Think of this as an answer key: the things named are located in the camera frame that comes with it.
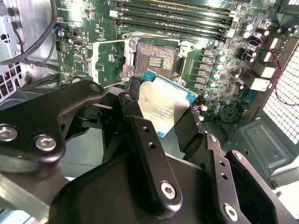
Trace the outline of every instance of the ram slot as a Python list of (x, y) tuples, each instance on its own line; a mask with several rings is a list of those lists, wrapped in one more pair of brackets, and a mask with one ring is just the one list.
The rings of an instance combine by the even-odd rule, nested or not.
[(116, 19), (116, 24), (119, 26), (130, 26), (132, 28), (136, 27), (136, 28), (144, 28), (145, 31), (150, 28), (153, 30), (153, 32), (157, 32), (159, 31), (159, 33), (161, 31), (167, 31), (167, 35), (172, 35), (170, 33), (173, 33), (172, 36), (176, 36), (176, 37), (180, 37), (180, 36), (184, 36), (185, 39), (194, 39), (192, 38), (192, 36), (194, 37), (201, 37), (201, 38), (210, 38), (210, 39), (216, 39), (218, 40), (219, 38), (221, 38), (220, 35), (216, 35), (213, 33), (201, 33), (201, 32), (194, 32), (194, 31), (190, 31), (190, 30), (183, 30), (183, 29), (179, 29), (179, 28), (175, 28), (175, 27), (167, 27), (164, 25), (159, 25), (159, 24), (151, 24), (151, 23), (145, 23), (144, 20), (143, 21), (132, 21), (132, 20), (122, 20), (122, 19)]
[(166, 2), (160, 0), (131, 0), (127, 2), (127, 0), (119, 0), (118, 7), (121, 6), (142, 6), (143, 8), (157, 8), (157, 9), (167, 9), (171, 11), (177, 11), (184, 13), (185, 15), (195, 14), (198, 12), (206, 12), (217, 15), (231, 16), (231, 11), (220, 8), (206, 7), (195, 4), (186, 4), (186, 3), (175, 3), (175, 2)]
[(182, 12), (176, 12), (174, 10), (168, 10), (168, 9), (163, 9), (163, 8), (158, 8), (158, 7), (152, 7), (152, 8), (147, 8), (143, 5), (131, 5), (130, 3), (128, 3), (128, 6), (122, 6), (119, 4), (114, 4), (114, 6), (116, 8), (114, 8), (113, 10), (120, 10), (120, 11), (137, 11), (137, 10), (149, 10), (152, 11), (155, 14), (160, 14), (163, 16), (169, 16), (169, 17), (178, 17), (178, 18), (182, 18), (184, 19), (188, 19), (188, 18), (192, 18), (193, 20), (200, 20), (202, 23), (206, 23), (207, 25), (210, 25), (210, 23), (217, 23), (217, 24), (221, 24), (221, 25), (228, 25), (230, 26), (232, 23), (232, 19), (231, 18), (221, 18), (221, 17), (214, 17), (211, 15), (207, 15), (207, 14), (187, 14), (186, 13), (182, 13)]
[(197, 18), (192, 18), (189, 16), (176, 16), (169, 13), (159, 13), (155, 11), (145, 10), (145, 9), (135, 9), (135, 8), (113, 8), (113, 10), (119, 11), (125, 16), (134, 16), (134, 17), (142, 17), (142, 18), (155, 18), (157, 20), (175, 22), (182, 25), (192, 25), (199, 28), (206, 28), (211, 31), (217, 31), (219, 29), (227, 29), (224, 25), (219, 25), (215, 22), (211, 21), (202, 21)]
[(176, 20), (176, 19), (171, 19), (167, 17), (162, 17), (162, 16), (155, 16), (153, 14), (146, 14), (146, 12), (141, 12), (141, 13), (132, 13), (132, 12), (123, 12), (122, 17), (128, 17), (128, 18), (143, 18), (143, 19), (149, 19), (149, 20), (155, 20), (157, 22), (166, 22), (173, 24), (175, 26), (183, 25), (186, 27), (190, 28), (198, 28), (206, 31), (211, 31), (211, 32), (217, 32), (222, 34), (225, 29), (223, 27), (215, 26), (215, 25), (206, 25), (206, 24), (201, 24), (201, 23), (192, 23), (190, 21), (183, 21), (183, 20)]
[(152, 27), (155, 26), (160, 26), (160, 27), (166, 27), (168, 29), (175, 29), (176, 31), (184, 30), (185, 32), (189, 32), (190, 34), (196, 34), (196, 33), (207, 33), (207, 34), (215, 34), (215, 35), (222, 35), (223, 30), (220, 29), (210, 29), (210, 28), (199, 28), (199, 27), (194, 27), (190, 25), (181, 25), (177, 24), (175, 22), (168, 22), (168, 21), (161, 21), (157, 19), (150, 19), (150, 18), (145, 18), (143, 17), (135, 17), (135, 16), (121, 16), (122, 20), (125, 21), (136, 21), (138, 23), (146, 23), (151, 25)]

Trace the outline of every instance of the green circuit board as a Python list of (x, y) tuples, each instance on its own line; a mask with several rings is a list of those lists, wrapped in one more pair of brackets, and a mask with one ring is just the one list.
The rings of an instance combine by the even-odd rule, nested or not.
[[(239, 57), (240, 48), (249, 45), (243, 37), (244, 25), (250, 23), (253, 29), (270, 30), (269, 27), (275, 26), (270, 19), (274, 3), (273, 0), (57, 0), (57, 24), (64, 31), (63, 37), (57, 37), (61, 83), (70, 84), (79, 77), (103, 87), (125, 85), (129, 77), (127, 71), (124, 75), (128, 60), (126, 44), (135, 33), (132, 37), (138, 39), (135, 46), (139, 51), (132, 58), (134, 76), (142, 77), (148, 60), (148, 67), (158, 74), (165, 73), (173, 81), (176, 78), (200, 96), (209, 95), (206, 120), (218, 117), (222, 122), (236, 123), (242, 115), (238, 106), (251, 103), (248, 96), (252, 98), (255, 94), (246, 87), (240, 89), (242, 80), (231, 75), (234, 70), (242, 77), (253, 66)], [(183, 54), (182, 41), (192, 46), (186, 56), (179, 57)], [(172, 67), (164, 68), (169, 61)], [(218, 104), (221, 113), (216, 114)]]

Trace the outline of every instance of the black plastic part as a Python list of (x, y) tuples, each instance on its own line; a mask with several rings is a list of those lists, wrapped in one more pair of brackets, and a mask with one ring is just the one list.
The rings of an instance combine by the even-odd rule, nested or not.
[(204, 172), (171, 157), (167, 163), (184, 195), (182, 207), (173, 217), (161, 220), (149, 212), (155, 209), (144, 198), (150, 192), (142, 190), (138, 164), (126, 151), (67, 184), (51, 206), (49, 224), (208, 223)]
[(237, 151), (230, 151), (229, 159), (240, 207), (251, 223), (259, 224), (298, 224), (266, 182), (256, 172), (244, 155), (236, 156)]
[[(99, 91), (90, 85), (96, 85)], [(36, 171), (41, 176), (56, 169), (64, 155), (65, 137), (75, 114), (87, 105), (100, 102), (104, 95), (102, 87), (83, 80), (1, 111), (1, 125), (12, 126), (18, 132), (14, 140), (0, 142), (1, 155), (19, 160), (12, 172), (24, 172), (22, 164), (27, 162), (34, 163), (31, 172)], [(35, 146), (35, 140), (43, 135), (56, 141), (53, 150), (45, 152)]]
[(189, 108), (176, 123), (175, 130), (180, 151), (185, 153), (185, 157), (188, 159), (201, 146), (204, 140), (205, 130), (199, 118), (192, 114), (191, 108)]
[(62, 50), (62, 41), (56, 41), (56, 50), (61, 51)]

